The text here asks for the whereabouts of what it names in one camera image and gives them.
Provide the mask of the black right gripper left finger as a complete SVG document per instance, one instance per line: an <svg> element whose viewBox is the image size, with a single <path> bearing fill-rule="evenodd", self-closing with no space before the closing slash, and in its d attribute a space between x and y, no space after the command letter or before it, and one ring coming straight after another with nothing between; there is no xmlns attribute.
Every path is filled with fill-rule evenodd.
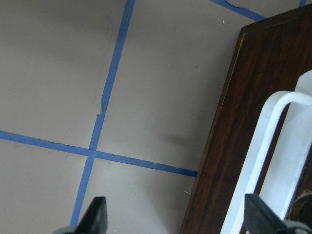
<svg viewBox="0 0 312 234"><path fill-rule="evenodd" d="M108 229L106 197L94 197L77 226L57 229L55 234L105 234Z"/></svg>

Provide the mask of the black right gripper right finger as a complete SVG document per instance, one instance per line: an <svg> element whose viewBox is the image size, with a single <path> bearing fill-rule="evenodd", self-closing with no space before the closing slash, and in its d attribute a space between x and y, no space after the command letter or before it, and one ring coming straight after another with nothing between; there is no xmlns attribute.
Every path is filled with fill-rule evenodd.
<svg viewBox="0 0 312 234"><path fill-rule="evenodd" d="M310 234L306 224L281 220L257 194L245 194L244 227L248 234Z"/></svg>

